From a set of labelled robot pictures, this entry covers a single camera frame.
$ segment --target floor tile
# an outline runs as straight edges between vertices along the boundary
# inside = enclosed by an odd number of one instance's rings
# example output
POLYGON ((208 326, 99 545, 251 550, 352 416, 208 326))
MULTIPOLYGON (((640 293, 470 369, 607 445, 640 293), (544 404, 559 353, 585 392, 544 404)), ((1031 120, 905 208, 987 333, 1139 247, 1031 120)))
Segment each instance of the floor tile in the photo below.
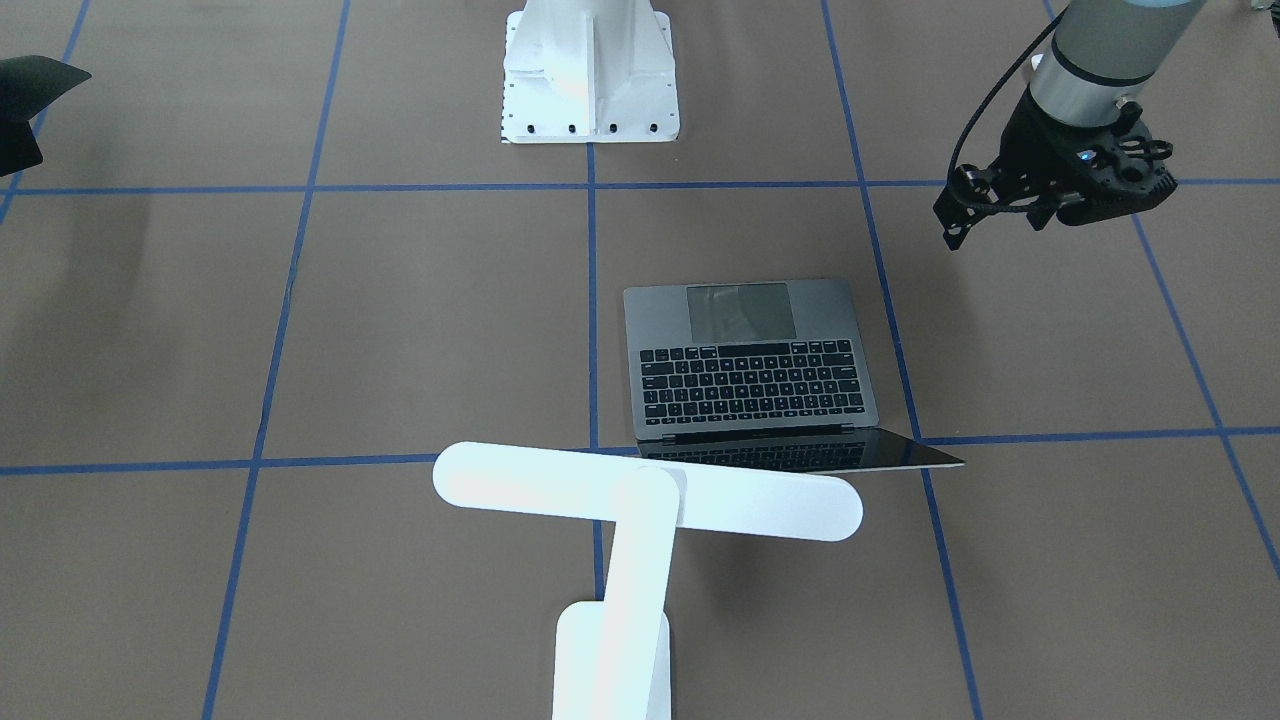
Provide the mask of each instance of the floor tile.
POLYGON ((1212 425, 1128 219, 988 218, 950 252, 936 196, 872 191, 925 437, 1212 425))
POLYGON ((582 146, 502 143, 506 18, 522 5, 353 3, 321 182, 585 182, 582 146))
POLYGON ((0 5, 0 56, 61 58, 79 6, 79 0, 10 0, 0 5))
MULTIPOLYGON (((868 179, 946 178, 965 122, 1048 23, 1036 0, 833 3, 832 28, 868 179)), ((987 167, 1027 88, 1014 76, 975 126, 961 163, 987 167)))
POLYGON ((192 717, 244 471, 0 478, 6 717, 192 717))
POLYGON ((936 482, 986 717, 1270 717, 1276 577, 1216 438, 970 447, 936 482))
POLYGON ((910 434, 856 190, 602 191, 596 205, 600 445, 635 445, 625 288, 818 277, 850 283, 881 424, 910 434))
POLYGON ((424 465, 265 470, 215 717, 550 717, 585 520, 462 510, 424 465))
POLYGON ((1280 186, 1184 186, 1142 217, 1228 425, 1280 425, 1280 186))
POLYGON ((0 465, 252 455, 298 204, 19 197, 0 237, 0 465))
POLYGON ((919 473, 851 482, 865 516, 840 543, 677 533, 676 716, 969 716, 919 473))
POLYGON ((340 3, 99 0, 24 187, 300 184, 340 3))
POLYGON ((1233 437, 1231 447, 1272 544, 1280 542, 1280 436, 1233 437))
POLYGON ((602 182, 856 177, 818 3, 653 6, 671 17, 680 138, 600 145, 602 182))
POLYGON ((320 193, 268 455, 585 447, 585 192, 320 193))

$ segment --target open laptop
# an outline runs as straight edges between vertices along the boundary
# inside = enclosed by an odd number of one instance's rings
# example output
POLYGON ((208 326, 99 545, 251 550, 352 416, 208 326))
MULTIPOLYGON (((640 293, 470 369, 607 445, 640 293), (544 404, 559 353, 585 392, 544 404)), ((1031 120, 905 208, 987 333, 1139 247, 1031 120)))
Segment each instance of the open laptop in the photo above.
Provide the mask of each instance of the open laptop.
POLYGON ((791 473, 964 461, 878 428, 849 283, 622 293, 640 455, 791 473))

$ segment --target blue tape line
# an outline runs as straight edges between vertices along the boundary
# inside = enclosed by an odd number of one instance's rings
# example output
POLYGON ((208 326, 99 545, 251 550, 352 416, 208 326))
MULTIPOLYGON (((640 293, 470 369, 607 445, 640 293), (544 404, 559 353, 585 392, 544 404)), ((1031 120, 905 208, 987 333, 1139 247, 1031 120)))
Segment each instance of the blue tape line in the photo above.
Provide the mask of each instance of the blue tape line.
POLYGON ((241 509, 241 523, 236 532, 236 547, 232 553, 232 566, 227 578, 227 594, 223 598, 223 615, 218 628, 218 641, 214 644, 214 657, 209 669, 209 685, 205 689, 205 707, 202 720, 212 720, 214 703, 218 698, 218 683, 221 676, 223 657, 227 651, 227 637, 230 632, 232 611, 236 605, 236 588, 239 582, 241 562, 244 557, 244 541, 248 537, 250 516, 253 510, 253 495, 257 488, 259 468, 262 461, 262 451, 266 446, 266 430, 271 419, 271 405, 275 398, 275 382, 280 370, 280 357, 284 352, 284 336, 289 327, 289 311, 293 304, 293 284, 298 277, 298 259, 302 255, 302 245, 306 240, 307 220, 311 215, 311 200, 316 176, 320 172, 320 155, 324 151, 324 136, 329 123, 329 108, 333 104, 333 92, 338 82, 338 68, 342 60, 343 40, 347 35, 347 18, 351 14, 351 0, 343 0, 342 14, 338 18, 338 33, 334 40, 333 58, 329 63, 329 81, 325 85, 324 102, 320 108, 320 122, 316 127, 315 146, 311 152, 311 169, 307 174, 308 190, 302 196, 302 209, 298 214, 298 232, 293 240, 293 252, 289 258, 289 274, 284 283, 284 297, 280 301, 280 319, 275 329, 275 342, 271 347, 271 365, 266 375, 266 388, 262 391, 262 414, 257 428, 257 437, 253 442, 253 466, 248 471, 248 482, 244 488, 244 503, 241 509))
POLYGON ((938 512, 938 498, 933 493, 933 478, 928 470, 920 470, 924 478, 924 500, 929 505, 929 521, 933 524, 933 542, 938 550, 938 564, 942 566, 942 580, 947 587, 947 606, 951 609, 951 625, 956 633, 956 646, 960 650, 960 665, 964 667, 964 680, 969 688, 969 708, 974 720, 982 720, 982 700, 978 697, 978 679, 973 671, 973 657, 969 653, 969 638, 964 629, 964 615, 960 612, 960 596, 956 592, 955 575, 951 571, 951 552, 947 550, 946 533, 942 530, 942 515, 938 512))
POLYGON ((214 659, 209 669, 209 684, 205 687, 205 706, 202 720, 212 720, 214 702, 218 698, 218 682, 221 678, 223 659, 227 655, 227 637, 232 629, 232 610, 236 607, 236 588, 239 584, 241 564, 244 560, 244 539, 248 537, 248 519, 253 511, 253 496, 257 493, 257 468, 248 471, 244 483, 244 500, 241 503, 239 523, 236 525, 236 546, 232 548, 232 565, 227 573, 227 592, 223 594, 223 612, 218 619, 218 639, 214 642, 214 659))
MULTIPOLYGON (((67 38, 67 46, 63 49, 63 63, 72 61, 72 54, 76 53, 76 44, 79 42, 81 31, 84 28, 84 17, 88 14, 88 4, 90 0, 82 0, 79 12, 76 13, 76 22, 72 24, 72 35, 67 38)), ((40 131, 45 127, 45 117, 47 115, 49 108, 45 108, 36 117, 36 122, 31 126, 32 137, 40 137, 40 131)), ((13 179, 9 181, 9 191, 5 192, 4 200, 0 201, 0 225, 3 225, 5 218, 9 217, 9 208, 13 206, 14 193, 22 183, 22 170, 14 173, 13 179)))
MULTIPOLYGON (((849 91, 845 85, 845 72, 840 63, 840 50, 836 46, 836 32, 831 22, 831 8, 827 0, 822 0, 822 15, 827 27, 827 44, 831 47, 831 61, 836 72, 836 85, 840 88, 840 104, 845 111, 845 127, 849 131, 849 146, 854 155, 854 170, 858 173, 859 192, 863 199, 863 211, 867 214, 867 229, 870 233, 872 251, 876 255, 876 273, 879 277, 881 292, 884 297, 884 313, 888 318, 890 336, 893 340, 893 355, 897 357, 897 372, 902 380, 902 395, 906 401, 906 413, 911 420, 911 437, 920 437, 920 423, 915 411, 915 397, 911 393, 911 379, 906 370, 906 357, 902 352, 902 338, 897 327, 897 316, 893 311, 893 299, 890 292, 888 274, 884 269, 884 258, 881 252, 879 233, 876 229, 876 215, 872 211, 870 191, 867 187, 867 174, 863 170, 863 158, 858 147, 858 131, 854 127, 854 113, 849 104, 849 91)), ((982 701, 978 694, 978 680, 973 673, 973 662, 969 657, 969 642, 964 629, 964 616, 960 612, 960 600, 956 593, 955 582, 951 575, 951 559, 947 552, 946 537, 942 533, 942 519, 938 515, 937 502, 933 498, 933 483, 928 470, 922 470, 925 497, 929 501, 929 520, 933 523, 934 542, 938 550, 938 562, 942 569, 942 582, 946 585, 947 600, 951 605, 951 624, 956 634, 956 644, 960 651, 960 662, 964 667, 965 684, 969 689, 969 703, 974 720, 983 720, 982 701)))
POLYGON ((1138 240, 1142 242, 1142 250, 1147 255, 1147 263, 1151 264, 1151 272, 1156 277, 1156 284, 1160 287, 1160 295, 1165 299, 1165 307, 1169 310, 1169 316, 1174 320, 1174 328, 1178 329, 1178 338, 1183 343, 1183 350, 1187 352, 1187 360, 1192 365, 1192 372, 1196 374, 1196 382, 1199 384, 1201 393, 1204 396, 1204 405, 1208 406, 1208 414, 1213 418, 1213 427, 1217 429, 1219 437, 1222 441, 1222 450, 1226 452, 1226 457, 1231 464, 1231 471, 1235 473, 1235 482, 1240 486, 1240 493, 1244 496, 1244 502, 1249 507, 1249 514, 1253 516, 1253 524, 1258 529, 1258 536, 1262 538, 1262 544, 1266 547, 1267 556, 1271 559, 1271 568, 1275 570, 1276 579, 1280 579, 1280 555, 1276 552, 1275 542, 1271 539, 1271 533, 1267 530, 1266 520, 1262 518, 1262 512, 1258 510, 1258 503, 1253 498, 1253 489, 1249 488, 1249 480, 1244 477, 1244 469, 1240 466, 1239 460, 1235 456, 1235 448, 1231 447, 1231 437, 1222 424, 1222 416, 1217 411, 1217 404, 1213 402, 1213 396, 1210 393, 1208 382, 1204 379, 1204 373, 1201 370, 1199 360, 1196 359, 1196 351, 1192 350, 1190 338, 1187 336, 1187 328, 1183 325, 1181 316, 1178 314, 1178 307, 1174 305, 1174 296, 1169 292, 1169 286, 1165 283, 1165 275, 1160 272, 1160 264, 1156 263, 1156 254, 1151 249, 1151 242, 1147 240, 1147 231, 1142 225, 1142 220, 1138 215, 1130 215, 1133 219, 1133 227, 1138 231, 1138 240))
POLYGON ((599 190, 744 190, 788 187, 856 187, 858 181, 687 181, 687 182, 602 182, 599 190))
POLYGON ((931 437, 922 438, 925 445, 1016 445, 1036 442, 1094 442, 1115 439, 1153 439, 1153 438, 1188 438, 1188 437, 1217 437, 1215 428, 1187 428, 1167 430, 1103 430, 1082 433, 1027 433, 1027 434, 1001 434, 1001 436, 957 436, 957 437, 931 437))
POLYGON ((160 462, 97 462, 83 465, 15 465, 0 468, 0 477, 84 475, 108 473, 164 473, 174 470, 247 470, 250 460, 175 460, 160 462))

